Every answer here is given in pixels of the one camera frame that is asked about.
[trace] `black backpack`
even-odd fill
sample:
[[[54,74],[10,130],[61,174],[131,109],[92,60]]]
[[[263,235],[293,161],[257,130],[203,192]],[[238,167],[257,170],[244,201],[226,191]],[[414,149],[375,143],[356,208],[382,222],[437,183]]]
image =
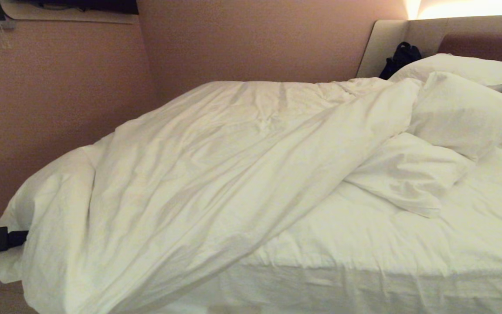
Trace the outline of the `black backpack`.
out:
[[[387,58],[387,65],[381,72],[381,75],[379,75],[379,78],[389,79],[403,66],[420,60],[421,58],[422,55],[420,54],[420,50],[416,46],[412,46],[408,42],[403,41],[396,47],[393,57]]]

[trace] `wall light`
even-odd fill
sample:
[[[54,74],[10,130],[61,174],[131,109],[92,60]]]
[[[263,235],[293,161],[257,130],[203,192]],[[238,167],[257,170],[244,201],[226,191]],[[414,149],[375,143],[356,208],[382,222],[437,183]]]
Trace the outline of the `wall light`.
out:
[[[403,0],[403,2],[408,13],[408,20],[416,20],[422,0]]]
[[[422,0],[418,20],[502,15],[502,0]]]

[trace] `pillowcase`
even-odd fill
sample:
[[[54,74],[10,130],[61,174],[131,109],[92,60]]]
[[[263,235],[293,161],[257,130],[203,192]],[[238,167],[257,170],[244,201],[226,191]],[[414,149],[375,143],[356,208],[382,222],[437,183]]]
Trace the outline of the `pillowcase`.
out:
[[[415,78],[425,82],[432,72],[449,72],[502,92],[502,62],[479,58],[436,54],[412,62],[398,70],[389,81]]]
[[[407,132],[478,161],[502,142],[502,94],[434,72],[418,95]]]
[[[389,139],[344,180],[424,217],[438,217],[439,198],[475,163],[409,133]]]

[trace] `white bed sheet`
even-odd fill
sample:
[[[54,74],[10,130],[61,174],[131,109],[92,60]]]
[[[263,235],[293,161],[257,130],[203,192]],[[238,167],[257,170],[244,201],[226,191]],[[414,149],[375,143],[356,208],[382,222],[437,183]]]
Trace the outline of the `white bed sheet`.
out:
[[[501,313],[502,149],[427,219],[349,183],[157,313]]]

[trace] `pink wall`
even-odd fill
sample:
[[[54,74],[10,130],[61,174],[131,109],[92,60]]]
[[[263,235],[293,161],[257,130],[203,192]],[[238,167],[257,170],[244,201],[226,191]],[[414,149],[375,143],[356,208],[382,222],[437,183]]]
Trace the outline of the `pink wall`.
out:
[[[404,0],[139,0],[159,102],[211,80],[355,77],[374,22]]]
[[[139,24],[19,21],[0,47],[0,214],[48,162],[156,107]]]

